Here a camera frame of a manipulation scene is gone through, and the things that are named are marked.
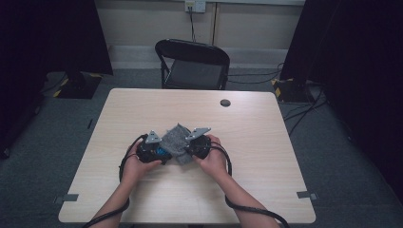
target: chair backrest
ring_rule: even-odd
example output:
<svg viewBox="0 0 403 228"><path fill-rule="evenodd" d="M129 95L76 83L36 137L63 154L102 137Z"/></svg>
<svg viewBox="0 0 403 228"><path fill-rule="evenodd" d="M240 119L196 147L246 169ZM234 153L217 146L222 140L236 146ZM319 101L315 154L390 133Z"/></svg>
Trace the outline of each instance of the chair backrest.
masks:
<svg viewBox="0 0 403 228"><path fill-rule="evenodd" d="M219 47L190 41L161 40L155 45L155 51L163 63L163 57L227 67L230 63L228 55Z"/></svg>

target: wall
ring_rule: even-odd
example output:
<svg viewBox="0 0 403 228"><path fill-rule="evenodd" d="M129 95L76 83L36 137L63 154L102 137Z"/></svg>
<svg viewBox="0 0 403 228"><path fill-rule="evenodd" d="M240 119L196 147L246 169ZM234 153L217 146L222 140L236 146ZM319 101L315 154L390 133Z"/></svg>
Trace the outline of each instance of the wall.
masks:
<svg viewBox="0 0 403 228"><path fill-rule="evenodd" d="M221 48L288 49L302 11L300 1L282 5L206 3L194 13L196 40ZM96 1L106 43L154 46L159 40L191 40L183 1Z"/></svg>

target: table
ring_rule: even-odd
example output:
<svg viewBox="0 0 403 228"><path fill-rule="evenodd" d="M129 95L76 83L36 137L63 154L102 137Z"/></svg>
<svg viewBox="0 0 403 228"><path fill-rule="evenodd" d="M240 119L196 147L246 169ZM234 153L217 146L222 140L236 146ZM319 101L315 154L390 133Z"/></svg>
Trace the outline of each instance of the table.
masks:
<svg viewBox="0 0 403 228"><path fill-rule="evenodd" d="M221 105L221 100L231 102ZM233 163L233 177L268 210L289 223L316 219L274 94L269 92L112 89L68 191L62 222L87 222L119 184L118 166L127 147L155 130L162 137L177 123L211 127ZM238 223L224 194L200 168L175 160L149 172L130 196L121 222Z"/></svg>

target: round black object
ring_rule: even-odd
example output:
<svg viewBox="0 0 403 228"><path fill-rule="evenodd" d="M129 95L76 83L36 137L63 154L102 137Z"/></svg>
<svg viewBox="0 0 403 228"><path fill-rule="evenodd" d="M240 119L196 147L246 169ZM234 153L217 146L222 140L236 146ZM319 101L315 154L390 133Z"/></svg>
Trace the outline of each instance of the round black object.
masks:
<svg viewBox="0 0 403 228"><path fill-rule="evenodd" d="M186 152L190 155L195 155L200 159L205 159L208 152L210 152L211 140L205 135L198 137L196 140L192 140L190 144L185 148Z"/></svg>
<svg viewBox="0 0 403 228"><path fill-rule="evenodd" d="M222 99L222 100L220 101L220 104L221 104L221 106L227 107L227 106L231 105L231 102L228 101L228 100L226 100L226 99Z"/></svg>

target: cable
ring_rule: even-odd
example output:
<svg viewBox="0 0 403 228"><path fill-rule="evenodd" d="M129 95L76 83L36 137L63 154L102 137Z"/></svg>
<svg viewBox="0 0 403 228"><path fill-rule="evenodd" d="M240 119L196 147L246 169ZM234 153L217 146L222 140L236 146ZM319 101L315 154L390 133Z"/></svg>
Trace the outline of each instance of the cable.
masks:
<svg viewBox="0 0 403 228"><path fill-rule="evenodd" d="M282 119L283 119L283 120L284 120L284 119L287 119L288 115L290 115L290 114L291 114L291 112L293 112L293 111L295 111L295 110L297 110L297 109L300 109L300 108L306 107L306 106L309 106L309 104L303 104L303 105L301 105L301 106L299 106L299 107L295 107L295 108L293 108L293 109L289 110L289 111L287 112L287 114L286 114L285 116L283 116L283 117L282 117Z"/></svg>
<svg viewBox="0 0 403 228"><path fill-rule="evenodd" d="M128 153L130 153L130 150L133 148L133 146L136 144L136 142L137 142L139 139L141 139L143 136L144 136L144 135L142 135L142 136L140 136L139 138L137 138L137 139L133 142L133 144L131 144L131 145L127 148L127 151L126 151L126 153L125 153L125 156L124 156L124 158L122 159L121 165L119 166L119 181L122 181L122 176L123 176L124 169L125 169L125 162L127 161L128 158L130 158L131 156L134 156L134 155L135 155L135 154L128 155ZM116 210L114 210L114 211L108 212L108 213L106 213L106 214L104 214L104 215L101 215L101 216L99 216L99 217L97 217L97 218L93 218L91 221L89 221L88 223L86 223L86 224L83 226L83 228L88 228L88 227L90 227L90 226L92 226L92 225L94 225L94 224L96 224L96 223L98 223L98 222L100 222L100 221L103 221L103 220L105 220L105 219L109 219L109 218L111 218L111 217L114 217L114 216L116 216L116 215L122 213L123 211L125 211L125 210L128 208L129 205L130 205L130 199L127 199L125 205L123 205L121 208L118 208L118 209L116 209Z"/></svg>
<svg viewBox="0 0 403 228"><path fill-rule="evenodd" d="M316 109L316 108L318 108L318 107L321 107L321 106L323 106L323 105L325 105L325 104L327 104L327 100L325 100L323 103L318 104L317 106L315 106L314 109ZM290 116L290 117L285 118L284 121L286 122L286 121L288 121L288 120L290 120L290 119L293 119L293 118L295 118L295 117L297 117L297 116L300 116L300 115L304 114L305 112L306 112L306 110L305 110L305 111L301 111L301 112L299 112L299 113L297 113L297 114L294 114L294 115L292 115L292 116Z"/></svg>
<svg viewBox="0 0 403 228"><path fill-rule="evenodd" d="M283 65L283 64L284 63L278 64L277 71L271 72L271 73L228 74L227 75L229 77L236 77L236 76L240 77L240 76L260 76L260 75L273 75L273 74L276 74L274 77L272 77L272 78L270 78L268 80L264 80L264 81L260 81L260 82L252 82L252 83L244 83L244 82L237 82L237 81L231 81L231 80L228 80L227 82L234 83L234 84L263 84L263 83L267 83L267 82L270 82L271 80L275 79L278 76L278 74L282 71L282 69L279 69L279 67L281 65Z"/></svg>
<svg viewBox="0 0 403 228"><path fill-rule="evenodd" d="M320 98L320 95L322 94L322 92L323 92L323 88L320 90L319 95L317 95L317 98L316 98L315 101L312 103L312 105L308 108L308 110L306 110L306 111L301 112L301 113L298 114L298 115L302 114L302 116L298 119L297 123L294 124L294 126L291 128L290 132L288 133L288 136L291 136L291 135L293 134L293 132L294 132L294 130L296 129L296 127L298 126L298 124L302 121L302 119L306 116L306 114L308 114L308 112L310 112L310 111L313 110L314 108L317 108L317 107L318 107L318 106L315 107L315 105L317 104L317 101L319 101L319 98Z"/></svg>
<svg viewBox="0 0 403 228"><path fill-rule="evenodd" d="M187 7L187 9L189 10L190 24L192 24L192 41L196 43L195 29L193 28L193 8Z"/></svg>
<svg viewBox="0 0 403 228"><path fill-rule="evenodd" d="M218 146L210 146L210 148L211 149L218 149L225 156L225 158L227 160L227 166L228 166L228 171L227 172L228 172L229 176L232 176L232 163L231 163L231 161L229 159L228 153L225 151L224 147L222 147L222 145L220 145L219 143L216 143L216 142L212 142L212 143L214 143L214 144L216 144ZM287 220L285 220L282 216L280 216L280 215L278 215L278 214L276 214L274 212L271 212L271 211L268 211L268 210L265 210L265 209L256 208L256 207L237 205L237 204L233 203L226 196L225 196L225 202L229 207L231 207L231 208L233 208L235 210L251 212L251 213L257 213L257 214L269 216L269 217L272 217L274 219L279 220L285 228L290 228L290 225L288 224Z"/></svg>
<svg viewBox="0 0 403 228"><path fill-rule="evenodd" d="M271 75L271 74L276 74L276 75L273 76L273 77L271 77L270 79L267 79L267 80L264 80L264 81L260 81L260 82L244 83L244 82L236 82L236 81L231 81L231 80L228 80L227 82L229 82L229 83L234 83L234 84L263 84L263 83L267 83L267 82L270 82L271 80L275 79L275 78L278 76L278 73L279 73L279 72L281 72L281 70L280 70L280 71L273 72L273 73L265 74L265 75ZM228 75L228 76L246 76L246 75Z"/></svg>

